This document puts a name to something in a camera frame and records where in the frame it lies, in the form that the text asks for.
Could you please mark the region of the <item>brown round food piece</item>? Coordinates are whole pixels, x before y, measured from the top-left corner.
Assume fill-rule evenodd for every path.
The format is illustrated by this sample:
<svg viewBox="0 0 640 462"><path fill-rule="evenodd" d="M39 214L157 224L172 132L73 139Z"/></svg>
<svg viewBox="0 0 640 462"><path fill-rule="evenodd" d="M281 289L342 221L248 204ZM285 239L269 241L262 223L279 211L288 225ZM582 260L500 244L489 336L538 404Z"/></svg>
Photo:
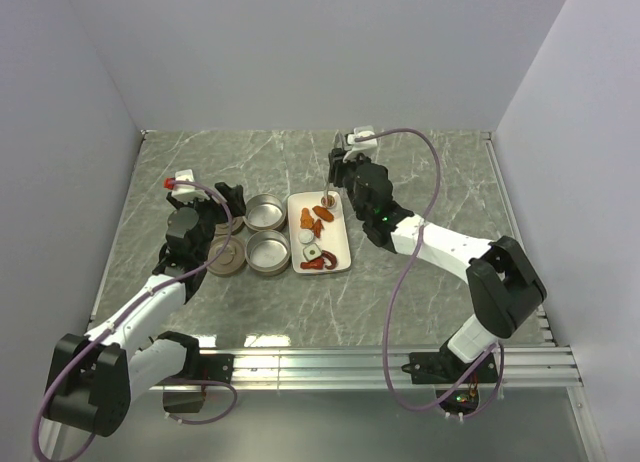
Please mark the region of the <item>brown round food piece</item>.
<svg viewBox="0 0 640 462"><path fill-rule="evenodd" d="M321 203L325 208L332 208L335 205L335 199L331 195L325 195L322 197Z"/></svg>

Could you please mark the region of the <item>metal tongs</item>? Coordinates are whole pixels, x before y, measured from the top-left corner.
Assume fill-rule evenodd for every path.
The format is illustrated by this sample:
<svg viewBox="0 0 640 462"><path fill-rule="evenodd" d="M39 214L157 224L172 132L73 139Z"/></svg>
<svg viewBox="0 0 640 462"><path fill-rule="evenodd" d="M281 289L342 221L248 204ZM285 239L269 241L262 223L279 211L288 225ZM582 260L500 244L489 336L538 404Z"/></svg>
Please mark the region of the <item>metal tongs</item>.
<svg viewBox="0 0 640 462"><path fill-rule="evenodd" d="M331 186L334 184L337 167L343 160L345 154L346 154L346 137L344 134L337 132L334 137L333 146L328 154L329 169L328 169L328 175L326 177L323 196L331 195L329 193L329 190Z"/></svg>

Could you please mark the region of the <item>orange fried food piece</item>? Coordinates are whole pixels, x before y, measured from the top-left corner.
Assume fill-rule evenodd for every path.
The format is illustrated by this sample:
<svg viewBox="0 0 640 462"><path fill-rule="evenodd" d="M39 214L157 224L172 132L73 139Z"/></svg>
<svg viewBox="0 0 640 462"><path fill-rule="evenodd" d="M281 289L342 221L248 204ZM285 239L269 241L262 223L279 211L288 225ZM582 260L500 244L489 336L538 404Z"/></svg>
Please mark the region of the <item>orange fried food piece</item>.
<svg viewBox="0 0 640 462"><path fill-rule="evenodd" d="M323 221L326 222L333 222L334 221L334 215L333 213L328 210L326 207L323 206L314 206L313 207L313 212Z"/></svg>

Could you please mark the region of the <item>orange triangular food piece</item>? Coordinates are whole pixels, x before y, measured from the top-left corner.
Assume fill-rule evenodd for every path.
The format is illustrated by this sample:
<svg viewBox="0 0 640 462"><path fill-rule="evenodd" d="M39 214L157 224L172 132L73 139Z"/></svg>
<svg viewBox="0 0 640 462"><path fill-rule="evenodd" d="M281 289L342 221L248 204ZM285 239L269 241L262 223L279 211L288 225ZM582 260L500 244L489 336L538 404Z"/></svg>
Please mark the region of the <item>orange triangular food piece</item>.
<svg viewBox="0 0 640 462"><path fill-rule="evenodd" d="M312 226L312 231L314 233L314 236L316 238L320 238L321 237L321 232L324 229L324 225L323 225L323 220L322 219L317 219L313 226Z"/></svg>

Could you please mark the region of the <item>white round food piece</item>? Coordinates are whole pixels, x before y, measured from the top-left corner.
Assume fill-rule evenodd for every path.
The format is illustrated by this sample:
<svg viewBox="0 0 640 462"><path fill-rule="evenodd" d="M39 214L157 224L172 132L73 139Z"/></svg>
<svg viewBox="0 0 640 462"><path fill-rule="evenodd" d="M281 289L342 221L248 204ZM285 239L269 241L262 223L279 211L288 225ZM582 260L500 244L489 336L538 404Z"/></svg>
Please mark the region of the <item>white round food piece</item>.
<svg viewBox="0 0 640 462"><path fill-rule="evenodd" d="M315 234L310 229L302 229L298 234L298 240L301 244L311 244L315 240Z"/></svg>

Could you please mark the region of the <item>sushi roll piece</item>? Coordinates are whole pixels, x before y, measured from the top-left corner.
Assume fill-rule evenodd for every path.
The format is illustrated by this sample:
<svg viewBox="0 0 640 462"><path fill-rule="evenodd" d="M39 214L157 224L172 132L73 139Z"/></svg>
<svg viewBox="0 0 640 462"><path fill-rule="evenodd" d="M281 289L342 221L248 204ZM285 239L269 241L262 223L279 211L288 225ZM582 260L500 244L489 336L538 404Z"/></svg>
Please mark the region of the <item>sushi roll piece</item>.
<svg viewBox="0 0 640 462"><path fill-rule="evenodd" d="M322 256L322 249L315 243L305 245L302 249L304 260L310 262Z"/></svg>

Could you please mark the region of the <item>red sausage piece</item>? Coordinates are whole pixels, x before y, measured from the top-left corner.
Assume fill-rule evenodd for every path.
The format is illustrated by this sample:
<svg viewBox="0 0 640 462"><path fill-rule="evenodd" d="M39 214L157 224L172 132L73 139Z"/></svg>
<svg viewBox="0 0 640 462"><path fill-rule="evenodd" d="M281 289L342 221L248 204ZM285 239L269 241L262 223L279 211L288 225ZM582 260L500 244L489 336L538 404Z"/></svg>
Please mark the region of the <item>red sausage piece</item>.
<svg viewBox="0 0 640 462"><path fill-rule="evenodd" d="M300 263L301 270L322 270L324 268L324 259L316 258L311 261L304 261Z"/></svg>

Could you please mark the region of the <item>red curved sausage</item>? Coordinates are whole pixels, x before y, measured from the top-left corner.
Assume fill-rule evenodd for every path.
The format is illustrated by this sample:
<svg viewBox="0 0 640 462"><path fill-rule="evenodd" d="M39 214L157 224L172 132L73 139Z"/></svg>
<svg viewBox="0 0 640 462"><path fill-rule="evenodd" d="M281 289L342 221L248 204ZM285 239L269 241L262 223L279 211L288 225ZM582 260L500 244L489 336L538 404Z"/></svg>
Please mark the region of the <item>red curved sausage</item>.
<svg viewBox="0 0 640 462"><path fill-rule="evenodd" d="M327 270L334 270L337 267L338 265L337 257L333 253L323 250L322 257L324 259L324 267Z"/></svg>

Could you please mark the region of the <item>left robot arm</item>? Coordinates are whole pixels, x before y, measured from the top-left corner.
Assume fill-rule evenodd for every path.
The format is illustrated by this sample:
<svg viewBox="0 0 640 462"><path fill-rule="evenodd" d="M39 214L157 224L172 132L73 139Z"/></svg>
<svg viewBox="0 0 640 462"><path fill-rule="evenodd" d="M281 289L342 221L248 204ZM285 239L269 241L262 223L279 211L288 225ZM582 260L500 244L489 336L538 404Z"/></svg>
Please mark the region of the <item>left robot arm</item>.
<svg viewBox="0 0 640 462"><path fill-rule="evenodd" d="M199 290L215 260L209 251L217 225L246 213L244 190L178 178L165 186L174 210L156 267L138 294L102 324L58 341L41 418L108 437L131 403L154 385L167 379L202 384L198 340L156 331Z"/></svg>

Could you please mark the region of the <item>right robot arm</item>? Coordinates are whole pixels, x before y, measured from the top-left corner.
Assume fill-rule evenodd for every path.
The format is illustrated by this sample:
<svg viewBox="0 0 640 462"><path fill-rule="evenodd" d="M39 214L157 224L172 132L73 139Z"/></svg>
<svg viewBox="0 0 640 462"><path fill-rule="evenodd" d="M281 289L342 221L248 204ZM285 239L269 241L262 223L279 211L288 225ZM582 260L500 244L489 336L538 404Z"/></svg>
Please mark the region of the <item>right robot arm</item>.
<svg viewBox="0 0 640 462"><path fill-rule="evenodd" d="M345 189L364 234L376 247L403 255L409 263L425 262L468 290L472 313L422 363L428 380L467 380L545 301L547 289L518 241L464 235L402 207L393 197L388 169L369 156L332 149L329 181Z"/></svg>

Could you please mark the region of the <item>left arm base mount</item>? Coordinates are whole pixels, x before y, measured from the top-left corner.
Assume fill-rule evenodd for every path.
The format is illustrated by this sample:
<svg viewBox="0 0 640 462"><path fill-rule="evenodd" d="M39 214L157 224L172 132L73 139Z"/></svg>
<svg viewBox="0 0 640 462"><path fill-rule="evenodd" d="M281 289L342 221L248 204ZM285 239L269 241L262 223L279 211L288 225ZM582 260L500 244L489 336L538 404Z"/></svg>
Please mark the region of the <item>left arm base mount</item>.
<svg viewBox="0 0 640 462"><path fill-rule="evenodd" d="M199 340L195 337L167 331L160 334L157 340L167 340L180 344L186 349L186 359L183 368L169 380L171 385L194 385L199 387L197 397L193 401L184 399L170 404L170 397L163 394L163 407L165 416L178 424L201 426L217 422L228 416L236 407L238 392L232 386L232 375L235 356L230 353L203 354ZM189 420L181 417L181 414L199 413L206 400L209 387L222 387L231 392L232 400L229 406L218 415L204 420Z"/></svg>

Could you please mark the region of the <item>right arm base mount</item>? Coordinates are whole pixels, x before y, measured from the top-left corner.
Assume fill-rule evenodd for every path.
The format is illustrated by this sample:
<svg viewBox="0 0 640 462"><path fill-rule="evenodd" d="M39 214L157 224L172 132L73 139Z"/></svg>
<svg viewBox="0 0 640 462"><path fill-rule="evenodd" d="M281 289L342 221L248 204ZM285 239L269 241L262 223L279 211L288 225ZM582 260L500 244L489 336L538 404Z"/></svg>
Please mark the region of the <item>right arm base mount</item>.
<svg viewBox="0 0 640 462"><path fill-rule="evenodd" d="M436 398L442 398L438 408L446 417L455 416L464 421L481 413L498 397L504 377L504 359L503 348L500 348L498 356L493 352L480 356L474 371L446 398L444 394L473 363L463 363L444 352L411 352L409 362L401 370L410 376L413 385L447 386L436 391Z"/></svg>

